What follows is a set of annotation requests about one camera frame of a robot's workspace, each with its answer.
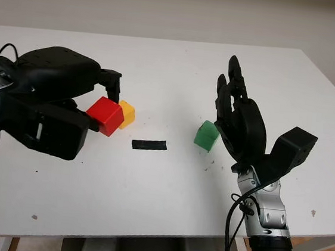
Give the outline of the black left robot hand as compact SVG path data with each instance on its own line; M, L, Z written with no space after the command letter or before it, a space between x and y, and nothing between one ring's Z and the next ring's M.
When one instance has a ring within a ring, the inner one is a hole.
M21 55L10 76L13 85L2 93L2 123L35 124L53 128L91 129L102 122L80 110L75 97L105 87L113 104L119 101L119 72L103 69L95 60L65 47L49 47Z

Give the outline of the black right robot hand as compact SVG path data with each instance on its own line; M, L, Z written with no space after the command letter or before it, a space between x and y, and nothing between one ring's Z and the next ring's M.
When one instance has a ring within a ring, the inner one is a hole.
M230 156L235 160L234 173L246 171L265 155L266 130L256 102L247 95L237 56L228 63L228 77L219 75L215 126Z

